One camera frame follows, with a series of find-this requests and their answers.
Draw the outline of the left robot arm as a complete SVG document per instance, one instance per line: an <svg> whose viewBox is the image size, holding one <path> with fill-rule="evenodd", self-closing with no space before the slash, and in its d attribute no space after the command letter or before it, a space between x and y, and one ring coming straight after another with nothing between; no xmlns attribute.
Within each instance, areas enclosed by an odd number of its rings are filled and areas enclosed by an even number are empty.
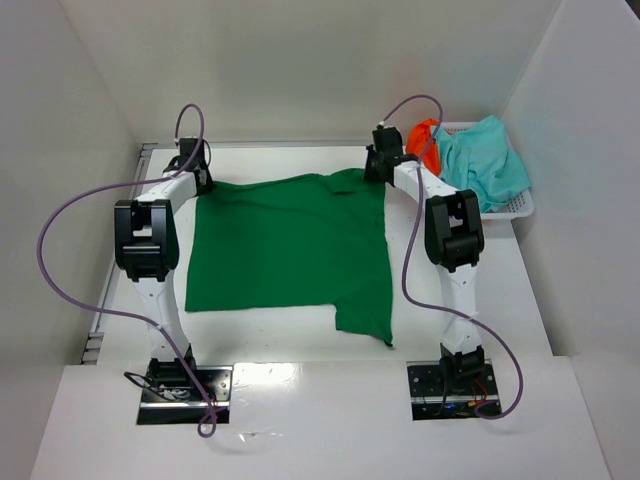
<svg viewBox="0 0 640 480"><path fill-rule="evenodd" d="M116 264L133 282L149 320L151 360L146 381L155 388L196 387L196 363L174 288L180 257L175 214L187 201L213 188L205 148L193 139L181 140L179 154L163 170L160 183L114 206Z"/></svg>

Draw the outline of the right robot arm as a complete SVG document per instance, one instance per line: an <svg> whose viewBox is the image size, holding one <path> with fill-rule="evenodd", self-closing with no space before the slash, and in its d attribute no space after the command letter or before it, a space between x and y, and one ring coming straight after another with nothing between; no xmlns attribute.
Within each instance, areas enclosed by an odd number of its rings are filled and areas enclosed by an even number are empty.
<svg viewBox="0 0 640 480"><path fill-rule="evenodd" d="M440 342L442 382L459 392L479 377L485 364L478 328L470 321L477 314L476 273L484 250L476 194L448 185L416 155L406 153L395 129L374 134L367 146L364 179L389 184L418 206L425 251L440 278L442 304L434 308L448 316Z"/></svg>

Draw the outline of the green t shirt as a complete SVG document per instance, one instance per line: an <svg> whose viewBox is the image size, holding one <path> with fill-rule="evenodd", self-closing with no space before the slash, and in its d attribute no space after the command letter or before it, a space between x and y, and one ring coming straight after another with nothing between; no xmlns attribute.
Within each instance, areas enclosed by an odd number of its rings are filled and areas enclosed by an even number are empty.
<svg viewBox="0 0 640 480"><path fill-rule="evenodd" d="M218 183L195 203L186 311L331 305L337 330L392 345L385 197L359 168Z"/></svg>

